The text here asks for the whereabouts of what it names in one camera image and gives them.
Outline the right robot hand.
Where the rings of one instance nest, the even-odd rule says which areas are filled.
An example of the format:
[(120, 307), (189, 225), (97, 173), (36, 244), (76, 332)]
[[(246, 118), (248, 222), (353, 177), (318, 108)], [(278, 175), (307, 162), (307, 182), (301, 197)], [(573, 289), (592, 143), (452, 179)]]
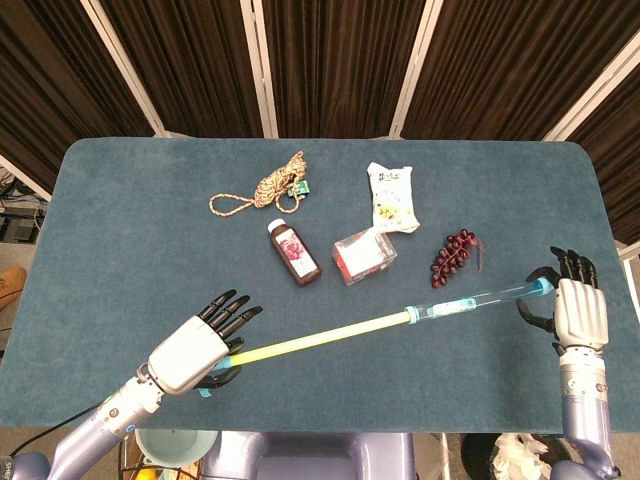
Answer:
[(572, 249), (550, 248), (559, 268), (542, 266), (528, 275), (553, 287), (554, 313), (550, 318), (534, 315), (523, 299), (516, 301), (522, 319), (554, 335), (553, 348), (559, 356), (572, 348), (588, 349), (600, 355), (609, 342), (607, 306), (599, 288), (597, 271), (587, 257)]

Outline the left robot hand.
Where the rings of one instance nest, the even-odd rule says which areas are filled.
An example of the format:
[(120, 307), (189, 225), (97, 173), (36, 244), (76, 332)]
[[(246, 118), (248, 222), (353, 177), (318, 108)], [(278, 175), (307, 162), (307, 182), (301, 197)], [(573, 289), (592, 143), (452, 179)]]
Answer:
[(260, 306), (241, 311), (249, 300), (248, 295), (237, 296), (234, 289), (224, 292), (154, 349), (147, 369), (164, 393), (216, 389), (237, 376), (238, 367), (224, 366), (217, 375), (210, 372), (243, 348), (244, 339), (237, 335), (238, 330), (263, 311)]

